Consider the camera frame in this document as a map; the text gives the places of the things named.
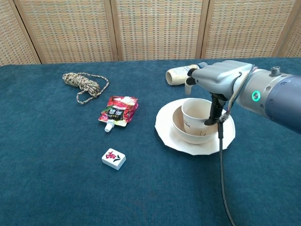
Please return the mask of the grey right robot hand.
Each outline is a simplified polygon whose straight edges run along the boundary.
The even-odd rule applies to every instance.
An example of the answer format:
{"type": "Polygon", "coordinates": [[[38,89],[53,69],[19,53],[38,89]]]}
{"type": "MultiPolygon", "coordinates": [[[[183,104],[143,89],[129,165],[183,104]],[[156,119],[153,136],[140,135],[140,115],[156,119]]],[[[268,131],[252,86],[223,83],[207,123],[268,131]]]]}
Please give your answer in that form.
{"type": "Polygon", "coordinates": [[[184,83],[186,95],[191,94],[194,85],[199,85],[211,93],[210,115],[204,122],[206,126],[224,122],[228,118],[233,104],[254,70],[253,64],[225,60],[188,71],[188,77],[184,83]]]}

